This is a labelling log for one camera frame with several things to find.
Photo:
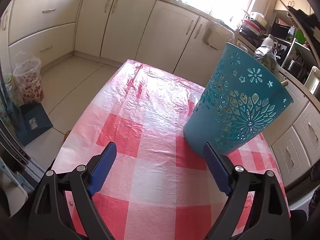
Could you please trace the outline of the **white hanging door bin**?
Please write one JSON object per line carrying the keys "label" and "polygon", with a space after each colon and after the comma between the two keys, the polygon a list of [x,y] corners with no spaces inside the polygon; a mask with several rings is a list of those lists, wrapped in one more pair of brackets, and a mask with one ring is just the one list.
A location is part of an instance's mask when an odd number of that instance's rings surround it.
{"label": "white hanging door bin", "polygon": [[215,50],[224,50],[225,43],[233,43],[234,38],[234,33],[223,25],[214,21],[206,24],[203,42]]}

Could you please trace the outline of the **yellow patterned slipper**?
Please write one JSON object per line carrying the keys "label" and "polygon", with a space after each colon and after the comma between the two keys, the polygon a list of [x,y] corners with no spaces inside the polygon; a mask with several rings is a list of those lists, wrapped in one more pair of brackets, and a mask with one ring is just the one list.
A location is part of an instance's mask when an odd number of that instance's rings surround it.
{"label": "yellow patterned slipper", "polygon": [[63,137],[63,140],[65,141],[67,139],[67,137],[69,136],[69,134],[71,133],[72,130],[68,130]]}

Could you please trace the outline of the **teal perforated plastic basket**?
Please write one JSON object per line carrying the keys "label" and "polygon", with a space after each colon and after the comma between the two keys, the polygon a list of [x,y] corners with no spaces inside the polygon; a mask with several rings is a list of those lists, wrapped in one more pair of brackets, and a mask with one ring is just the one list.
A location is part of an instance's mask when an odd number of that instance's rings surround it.
{"label": "teal perforated plastic basket", "polygon": [[266,129],[291,103],[291,95],[271,71],[226,43],[184,126],[184,138],[200,157],[206,143],[228,155]]}

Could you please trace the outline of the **green vegetables plastic bag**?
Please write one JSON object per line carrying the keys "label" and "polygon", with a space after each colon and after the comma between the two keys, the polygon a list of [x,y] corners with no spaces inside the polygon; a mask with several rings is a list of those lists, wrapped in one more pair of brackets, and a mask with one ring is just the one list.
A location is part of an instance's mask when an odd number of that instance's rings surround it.
{"label": "green vegetables plastic bag", "polygon": [[269,71],[274,72],[276,70],[278,63],[271,46],[260,46],[255,50],[253,57]]}

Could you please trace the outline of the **clear floral waste bin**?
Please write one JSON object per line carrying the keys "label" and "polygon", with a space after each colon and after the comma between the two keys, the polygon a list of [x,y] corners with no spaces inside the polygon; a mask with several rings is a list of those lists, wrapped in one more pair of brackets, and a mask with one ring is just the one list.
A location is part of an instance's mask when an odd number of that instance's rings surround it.
{"label": "clear floral waste bin", "polygon": [[25,104],[41,103],[44,98],[41,85],[41,67],[41,60],[33,56],[16,63],[13,76]]}

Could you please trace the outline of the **white electric kettle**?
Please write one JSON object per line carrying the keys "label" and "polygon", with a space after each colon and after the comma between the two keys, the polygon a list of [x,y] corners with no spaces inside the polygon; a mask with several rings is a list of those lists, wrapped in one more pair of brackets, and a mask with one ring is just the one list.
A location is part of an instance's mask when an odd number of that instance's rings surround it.
{"label": "white electric kettle", "polygon": [[309,92],[313,95],[315,95],[319,90],[319,79],[320,79],[320,70],[318,67],[313,66],[304,84],[306,89],[308,89]]}

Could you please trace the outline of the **dark blue box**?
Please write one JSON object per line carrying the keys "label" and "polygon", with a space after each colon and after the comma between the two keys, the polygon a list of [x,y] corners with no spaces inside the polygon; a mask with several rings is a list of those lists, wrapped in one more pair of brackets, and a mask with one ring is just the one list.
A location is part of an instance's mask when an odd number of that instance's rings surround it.
{"label": "dark blue box", "polygon": [[23,146],[53,127],[41,103],[30,103],[20,107],[19,128],[15,129],[17,139]]}

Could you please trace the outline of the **red checkered plastic tablecloth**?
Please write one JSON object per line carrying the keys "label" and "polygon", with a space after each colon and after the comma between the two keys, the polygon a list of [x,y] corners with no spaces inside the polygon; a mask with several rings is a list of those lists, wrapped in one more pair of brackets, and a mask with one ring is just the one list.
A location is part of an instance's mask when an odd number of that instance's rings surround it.
{"label": "red checkered plastic tablecloth", "polygon": [[109,142],[117,156],[93,197],[116,239],[203,239],[226,197],[183,136],[202,87],[156,68],[120,69],[72,57],[46,91],[54,127],[66,133],[53,169],[69,172]]}

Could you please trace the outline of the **white thermos jug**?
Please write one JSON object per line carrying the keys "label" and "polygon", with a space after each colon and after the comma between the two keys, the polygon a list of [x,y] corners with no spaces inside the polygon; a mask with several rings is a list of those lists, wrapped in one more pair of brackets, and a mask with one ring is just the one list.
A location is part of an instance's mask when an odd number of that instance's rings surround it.
{"label": "white thermos jug", "polygon": [[269,46],[269,47],[271,47],[272,49],[275,49],[275,48],[277,48],[277,46],[278,46],[278,41],[276,40],[276,38],[275,38],[272,34],[269,34],[269,35],[263,40],[261,46],[262,46],[262,47]]}

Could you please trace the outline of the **stacked bowls and pots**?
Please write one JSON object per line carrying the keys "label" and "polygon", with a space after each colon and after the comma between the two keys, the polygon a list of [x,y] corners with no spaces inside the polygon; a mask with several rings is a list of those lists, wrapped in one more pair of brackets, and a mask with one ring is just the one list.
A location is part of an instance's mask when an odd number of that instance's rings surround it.
{"label": "stacked bowls and pots", "polygon": [[245,16],[240,22],[240,33],[242,36],[252,40],[260,40],[266,33],[267,21],[259,12],[248,13],[244,11]]}

